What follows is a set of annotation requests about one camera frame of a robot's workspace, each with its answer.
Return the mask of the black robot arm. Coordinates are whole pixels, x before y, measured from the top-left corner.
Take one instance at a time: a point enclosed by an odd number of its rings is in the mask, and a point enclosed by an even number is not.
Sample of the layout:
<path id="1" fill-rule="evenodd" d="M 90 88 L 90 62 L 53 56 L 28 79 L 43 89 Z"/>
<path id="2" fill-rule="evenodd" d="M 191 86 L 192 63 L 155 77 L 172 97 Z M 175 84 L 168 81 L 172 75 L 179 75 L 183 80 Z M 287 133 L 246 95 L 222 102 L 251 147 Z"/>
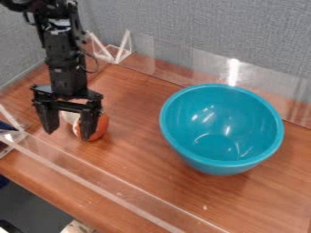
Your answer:
<path id="1" fill-rule="evenodd" d="M 45 49 L 49 84 L 33 85 L 33 106 L 48 133 L 60 127 L 60 112 L 80 115 L 80 136 L 90 140 L 103 114 L 103 94 L 88 89 L 87 58 L 83 48 L 87 32 L 77 12 L 76 0 L 0 0 L 0 5 L 23 13 L 36 27 Z"/>

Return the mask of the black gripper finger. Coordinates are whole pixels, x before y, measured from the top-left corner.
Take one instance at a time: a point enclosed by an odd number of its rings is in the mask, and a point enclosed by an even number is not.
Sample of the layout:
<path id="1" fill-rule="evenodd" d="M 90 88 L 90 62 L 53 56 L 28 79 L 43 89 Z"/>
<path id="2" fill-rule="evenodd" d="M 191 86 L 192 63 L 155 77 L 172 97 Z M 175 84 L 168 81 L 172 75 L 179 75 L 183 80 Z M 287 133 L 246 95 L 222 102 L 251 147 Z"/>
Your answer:
<path id="1" fill-rule="evenodd" d="M 36 102 L 33 105 L 41 126 L 45 132 L 51 134 L 60 127 L 60 116 L 56 104 L 48 102 Z"/>
<path id="2" fill-rule="evenodd" d="M 99 113 L 90 109 L 84 109 L 80 114 L 80 135 L 84 141 L 88 141 L 96 132 L 99 117 Z"/>

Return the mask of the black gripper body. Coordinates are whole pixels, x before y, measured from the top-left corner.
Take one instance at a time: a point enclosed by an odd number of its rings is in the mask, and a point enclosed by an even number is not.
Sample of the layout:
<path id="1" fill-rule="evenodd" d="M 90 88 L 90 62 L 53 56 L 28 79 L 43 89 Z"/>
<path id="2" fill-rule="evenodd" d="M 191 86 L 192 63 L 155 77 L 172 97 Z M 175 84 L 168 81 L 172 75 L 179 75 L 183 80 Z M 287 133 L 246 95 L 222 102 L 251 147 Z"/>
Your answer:
<path id="1" fill-rule="evenodd" d="M 81 68 L 69 70 L 49 69 L 48 85 L 32 85 L 33 104 L 36 102 L 55 103 L 61 111 L 77 113 L 90 109 L 102 115 L 103 94 L 88 89 L 88 77 Z"/>

